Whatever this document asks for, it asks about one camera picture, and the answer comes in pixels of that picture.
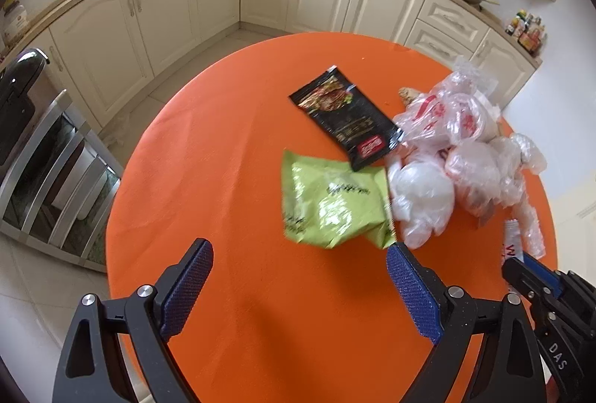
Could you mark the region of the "clear plastic bag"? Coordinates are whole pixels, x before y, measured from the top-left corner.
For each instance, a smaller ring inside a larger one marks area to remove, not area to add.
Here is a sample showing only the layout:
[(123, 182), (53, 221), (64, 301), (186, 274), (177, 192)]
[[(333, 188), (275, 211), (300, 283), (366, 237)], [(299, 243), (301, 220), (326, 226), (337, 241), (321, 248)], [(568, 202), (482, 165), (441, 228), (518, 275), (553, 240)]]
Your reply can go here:
[(510, 138), (462, 142), (447, 155), (444, 171), (457, 202), (476, 218), (489, 218), (495, 205), (517, 204), (525, 192), (521, 151)]
[(523, 169), (538, 175), (548, 166), (535, 142), (521, 133), (497, 137), (489, 145), (496, 153), (497, 165), (502, 175), (513, 176)]

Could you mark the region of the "metal shelf rack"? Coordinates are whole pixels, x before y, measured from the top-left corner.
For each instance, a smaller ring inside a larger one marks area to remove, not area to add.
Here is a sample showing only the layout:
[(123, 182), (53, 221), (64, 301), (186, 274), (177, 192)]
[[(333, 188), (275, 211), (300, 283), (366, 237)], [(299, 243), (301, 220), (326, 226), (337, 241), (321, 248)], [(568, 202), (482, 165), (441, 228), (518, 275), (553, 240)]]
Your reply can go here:
[(33, 116), (1, 171), (1, 232), (106, 271), (105, 232), (123, 168), (63, 90)]

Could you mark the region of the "plastic bag red print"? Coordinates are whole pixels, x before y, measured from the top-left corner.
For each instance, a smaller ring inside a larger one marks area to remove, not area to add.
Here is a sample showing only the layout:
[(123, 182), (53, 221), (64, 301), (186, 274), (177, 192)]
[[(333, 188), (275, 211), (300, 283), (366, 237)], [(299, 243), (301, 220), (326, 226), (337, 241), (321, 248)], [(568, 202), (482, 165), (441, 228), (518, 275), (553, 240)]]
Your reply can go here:
[(394, 123), (409, 148), (446, 150), (466, 141), (490, 142), (499, 136), (500, 108), (489, 99), (497, 81), (465, 60), (430, 91), (410, 97)]

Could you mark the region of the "green snack bag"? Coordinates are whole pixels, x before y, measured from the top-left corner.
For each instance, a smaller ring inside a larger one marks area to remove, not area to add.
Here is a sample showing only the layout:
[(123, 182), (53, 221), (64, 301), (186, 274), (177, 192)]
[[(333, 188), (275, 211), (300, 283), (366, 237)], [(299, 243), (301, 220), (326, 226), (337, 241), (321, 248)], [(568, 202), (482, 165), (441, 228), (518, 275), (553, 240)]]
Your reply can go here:
[(362, 235), (384, 250), (397, 242), (386, 170), (283, 153), (282, 220), (287, 239), (333, 249)]

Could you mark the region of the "cream kitchen cabinets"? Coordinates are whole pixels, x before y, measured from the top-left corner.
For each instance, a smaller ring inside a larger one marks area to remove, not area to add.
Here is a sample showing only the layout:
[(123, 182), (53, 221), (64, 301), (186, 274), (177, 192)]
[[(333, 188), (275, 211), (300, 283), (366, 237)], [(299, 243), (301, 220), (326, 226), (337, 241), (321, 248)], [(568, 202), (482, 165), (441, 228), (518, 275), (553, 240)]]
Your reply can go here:
[(445, 66), (467, 59), (496, 80), (502, 106), (539, 66), (461, 0), (67, 0), (20, 46), (44, 51), (57, 87), (103, 128), (176, 62), (238, 26), (364, 35)]

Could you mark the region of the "jar on counter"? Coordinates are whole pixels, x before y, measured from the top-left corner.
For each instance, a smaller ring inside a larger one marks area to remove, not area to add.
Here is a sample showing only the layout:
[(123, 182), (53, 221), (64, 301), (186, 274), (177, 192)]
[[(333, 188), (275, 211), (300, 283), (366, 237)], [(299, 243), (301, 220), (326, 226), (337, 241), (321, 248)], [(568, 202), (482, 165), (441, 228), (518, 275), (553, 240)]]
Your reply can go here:
[(2, 38), (6, 46), (13, 46), (29, 28), (26, 8), (20, 0), (5, 0)]

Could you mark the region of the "black snack packet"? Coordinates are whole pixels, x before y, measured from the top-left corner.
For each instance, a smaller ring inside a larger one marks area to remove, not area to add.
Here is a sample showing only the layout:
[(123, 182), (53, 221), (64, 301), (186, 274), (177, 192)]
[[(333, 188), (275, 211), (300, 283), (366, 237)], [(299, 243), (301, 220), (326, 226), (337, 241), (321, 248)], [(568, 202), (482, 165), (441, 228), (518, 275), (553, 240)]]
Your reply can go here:
[(401, 144), (404, 131), (336, 66), (289, 95), (343, 148), (352, 170), (362, 170)]

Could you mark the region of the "condiment bottles group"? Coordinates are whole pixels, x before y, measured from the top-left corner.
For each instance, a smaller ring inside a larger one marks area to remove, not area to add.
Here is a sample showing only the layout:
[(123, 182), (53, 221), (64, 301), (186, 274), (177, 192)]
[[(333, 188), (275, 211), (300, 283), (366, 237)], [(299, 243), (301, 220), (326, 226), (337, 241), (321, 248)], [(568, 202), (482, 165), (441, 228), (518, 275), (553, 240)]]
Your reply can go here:
[(512, 37), (523, 50), (532, 57), (538, 58), (542, 53), (548, 35), (545, 33), (545, 25), (542, 18), (528, 13), (526, 10), (519, 10), (515, 17), (505, 28), (505, 33)]

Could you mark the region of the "long clear plastic sleeve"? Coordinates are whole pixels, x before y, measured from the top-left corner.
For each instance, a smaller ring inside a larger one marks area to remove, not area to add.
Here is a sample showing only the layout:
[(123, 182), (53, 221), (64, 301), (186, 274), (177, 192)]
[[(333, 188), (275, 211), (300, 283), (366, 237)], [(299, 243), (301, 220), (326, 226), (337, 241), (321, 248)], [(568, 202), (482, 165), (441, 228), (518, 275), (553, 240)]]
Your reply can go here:
[(518, 222), (524, 251), (537, 260), (545, 256), (545, 240), (540, 229), (538, 212), (524, 193), (511, 207), (512, 217)]

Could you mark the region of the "white plastic bag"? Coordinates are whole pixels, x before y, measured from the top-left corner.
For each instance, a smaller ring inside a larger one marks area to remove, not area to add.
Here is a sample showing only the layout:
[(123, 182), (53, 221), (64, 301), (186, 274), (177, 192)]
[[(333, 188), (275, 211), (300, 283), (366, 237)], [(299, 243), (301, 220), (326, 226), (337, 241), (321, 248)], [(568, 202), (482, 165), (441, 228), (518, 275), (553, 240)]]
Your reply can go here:
[(413, 153), (406, 160), (398, 154), (386, 158), (394, 221), (408, 249), (422, 247), (441, 235), (454, 211), (454, 182), (444, 172), (444, 162), (427, 153)]

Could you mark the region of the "orange round tablecloth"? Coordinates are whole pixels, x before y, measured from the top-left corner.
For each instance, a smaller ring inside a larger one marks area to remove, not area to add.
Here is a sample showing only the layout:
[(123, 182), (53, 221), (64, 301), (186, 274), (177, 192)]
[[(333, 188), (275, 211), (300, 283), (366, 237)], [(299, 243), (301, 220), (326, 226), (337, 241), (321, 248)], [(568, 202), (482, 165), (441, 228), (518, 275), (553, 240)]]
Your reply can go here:
[(113, 297), (131, 294), (208, 239), (214, 265), (171, 351), (204, 402), (397, 402), (431, 344), (365, 238), (325, 250), (284, 235), (285, 151), (345, 153), (292, 104), (336, 66), (385, 114), (398, 90), (447, 76), (405, 47), (339, 33), (251, 44), (187, 83), (145, 130), (109, 216)]

